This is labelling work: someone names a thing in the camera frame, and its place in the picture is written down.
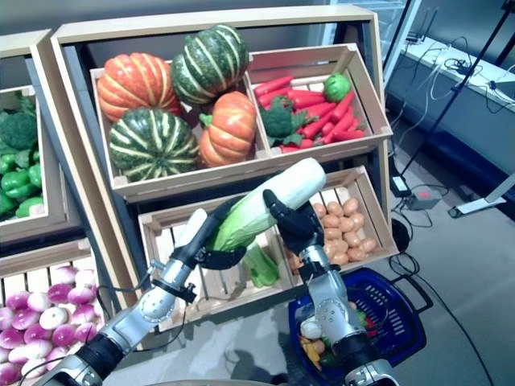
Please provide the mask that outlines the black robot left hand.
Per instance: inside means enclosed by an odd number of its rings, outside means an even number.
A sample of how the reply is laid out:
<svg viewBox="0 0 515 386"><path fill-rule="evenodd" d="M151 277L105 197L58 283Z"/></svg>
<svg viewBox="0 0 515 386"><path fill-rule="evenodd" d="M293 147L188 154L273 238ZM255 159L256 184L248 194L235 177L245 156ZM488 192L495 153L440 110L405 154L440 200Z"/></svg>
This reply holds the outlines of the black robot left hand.
<svg viewBox="0 0 515 386"><path fill-rule="evenodd" d="M184 246L179 246L171 254L171 259L181 261L191 269L199 265L206 269L224 270L237 265L246 254L247 248L245 246L237 246L230 251L222 251L209 249L208 244L218 233L219 227L228 216L229 211L240 200L241 197L229 199L207 215L192 239Z"/></svg>

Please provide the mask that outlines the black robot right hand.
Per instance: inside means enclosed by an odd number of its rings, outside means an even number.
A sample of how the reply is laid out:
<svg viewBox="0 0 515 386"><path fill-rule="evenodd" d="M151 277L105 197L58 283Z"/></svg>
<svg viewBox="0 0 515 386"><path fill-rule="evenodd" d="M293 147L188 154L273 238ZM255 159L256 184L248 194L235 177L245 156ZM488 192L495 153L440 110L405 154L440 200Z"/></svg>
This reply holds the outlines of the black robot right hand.
<svg viewBox="0 0 515 386"><path fill-rule="evenodd" d="M323 227L309 201L293 209L285 205L272 190L264 190L262 197L290 251L299 256L308 249L323 249Z"/></svg>

